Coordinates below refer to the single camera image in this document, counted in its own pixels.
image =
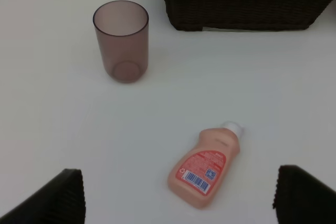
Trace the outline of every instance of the cup base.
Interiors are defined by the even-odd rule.
[[[121,61],[114,66],[112,71],[112,78],[122,83],[135,82],[140,77],[140,66],[133,61]]]

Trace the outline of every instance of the white bottle cap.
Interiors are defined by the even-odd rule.
[[[241,125],[235,122],[230,122],[230,121],[223,123],[222,128],[228,129],[232,131],[233,133],[235,133],[238,139],[240,139],[244,131],[244,128]]]

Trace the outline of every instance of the qr code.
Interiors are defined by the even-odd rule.
[[[205,176],[207,176],[211,180],[214,180],[214,178],[216,177],[216,173],[213,170],[208,169],[205,173]]]

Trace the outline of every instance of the cup rim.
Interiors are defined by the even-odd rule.
[[[108,4],[110,4],[110,3],[113,3],[113,2],[130,2],[130,3],[133,3],[133,4],[139,5],[139,6],[145,11],[145,13],[146,13],[146,16],[147,16],[146,24],[145,24],[139,31],[136,31],[135,33],[132,33],[132,34],[127,34],[127,35],[113,35],[113,34],[105,33],[105,32],[102,31],[100,28],[98,28],[98,26],[96,25],[96,22],[94,21],[94,18],[95,18],[95,16],[96,16],[97,11],[99,11],[100,8],[102,8],[103,6],[108,5]],[[94,24],[95,28],[96,28],[98,31],[100,31],[101,33],[103,33],[103,34],[105,34],[105,35],[108,35],[108,36],[112,36],[112,37],[127,37],[127,36],[135,35],[135,34],[141,32],[143,29],[145,29],[146,26],[148,25],[148,23],[149,23],[149,15],[148,15],[147,10],[146,10],[142,5],[140,5],[140,4],[136,3],[136,2],[133,2],[133,1],[129,1],[129,0],[115,0],[115,1],[107,2],[107,3],[103,4],[103,5],[101,5],[100,7],[98,7],[98,9],[95,11],[95,13],[94,13],[94,15],[93,15],[93,24]]]

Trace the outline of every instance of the plastic bottle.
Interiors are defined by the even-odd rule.
[[[196,208],[209,205],[240,151],[242,133],[234,122],[201,131],[198,144],[170,172],[170,189]]]

